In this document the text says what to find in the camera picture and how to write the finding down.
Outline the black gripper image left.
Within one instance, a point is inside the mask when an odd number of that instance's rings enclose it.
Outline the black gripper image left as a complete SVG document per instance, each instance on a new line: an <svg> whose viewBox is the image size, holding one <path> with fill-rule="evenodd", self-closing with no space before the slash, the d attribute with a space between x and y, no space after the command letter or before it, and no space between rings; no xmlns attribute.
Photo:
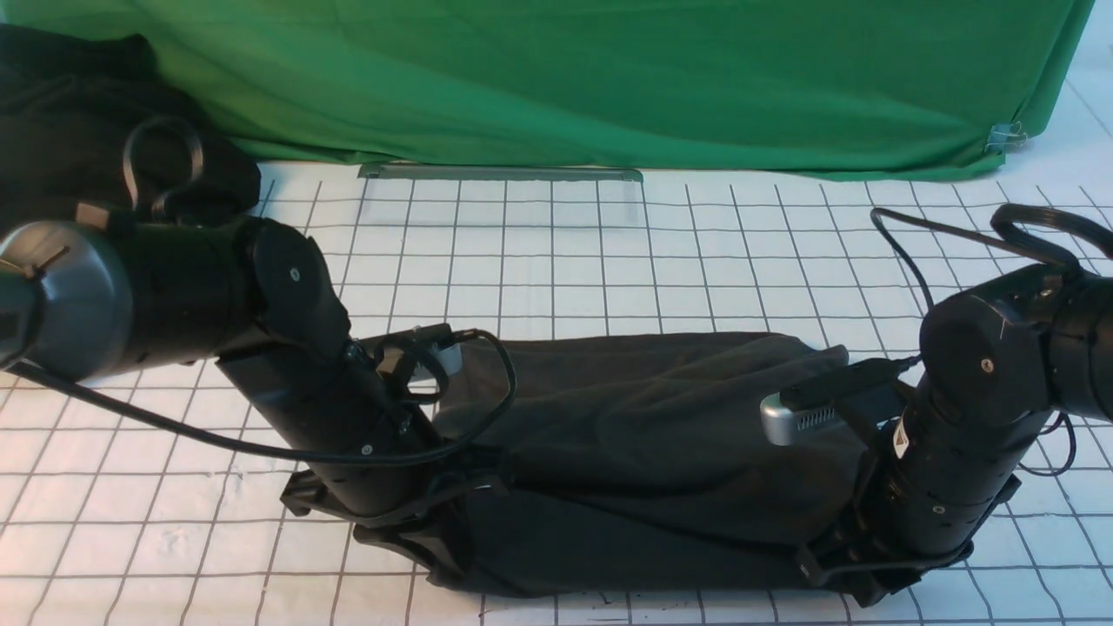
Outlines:
<svg viewBox="0 0 1113 626"><path fill-rule="evenodd" d="M440 436L423 405L397 401L364 341L329 362L298 346L272 344L227 354L220 371L307 469L290 477L282 500L290 513L319 511L355 524L351 538L459 583L477 563L471 491L512 485L505 450L481 446L514 393L464 436Z"/></svg>

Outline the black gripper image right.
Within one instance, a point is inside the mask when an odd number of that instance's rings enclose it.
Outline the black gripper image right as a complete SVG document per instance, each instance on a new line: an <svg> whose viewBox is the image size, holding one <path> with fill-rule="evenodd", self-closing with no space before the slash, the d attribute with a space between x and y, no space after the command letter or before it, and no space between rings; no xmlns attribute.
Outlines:
<svg viewBox="0 0 1113 626"><path fill-rule="evenodd" d="M1016 469L1050 415L951 423L930 392L906 400L863 453L843 510L795 555L812 587L850 595L861 609L971 557L974 535L1020 488Z"/></svg>

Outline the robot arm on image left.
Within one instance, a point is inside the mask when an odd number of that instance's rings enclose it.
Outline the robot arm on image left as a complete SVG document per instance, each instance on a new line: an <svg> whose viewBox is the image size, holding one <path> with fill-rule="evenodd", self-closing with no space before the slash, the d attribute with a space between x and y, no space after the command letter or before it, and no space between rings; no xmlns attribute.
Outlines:
<svg viewBox="0 0 1113 626"><path fill-rule="evenodd" d="M175 436L305 464L283 488L294 516L353 524L362 544L430 573L474 559L465 497L504 491L508 456L477 446L518 394L505 348L440 323L353 338L317 242L273 219L217 229L137 224L119 213L45 221L3 241L3 369ZM508 389L464 436L440 436L423 408L449 391L463 343L496 349ZM248 443L156 415L90 380L211 359L280 436Z"/></svg>

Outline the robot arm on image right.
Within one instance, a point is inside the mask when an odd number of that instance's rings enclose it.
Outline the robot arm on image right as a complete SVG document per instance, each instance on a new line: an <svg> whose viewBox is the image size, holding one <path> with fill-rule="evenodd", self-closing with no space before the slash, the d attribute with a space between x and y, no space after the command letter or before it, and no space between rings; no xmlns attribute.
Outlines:
<svg viewBox="0 0 1113 626"><path fill-rule="evenodd" d="M936 303L919 333L923 376L868 359L767 397L774 444L836 420L866 449L851 496L796 563L818 588L869 607L971 557L1020 488L1050 415L1110 420L1110 278L1030 265Z"/></svg>

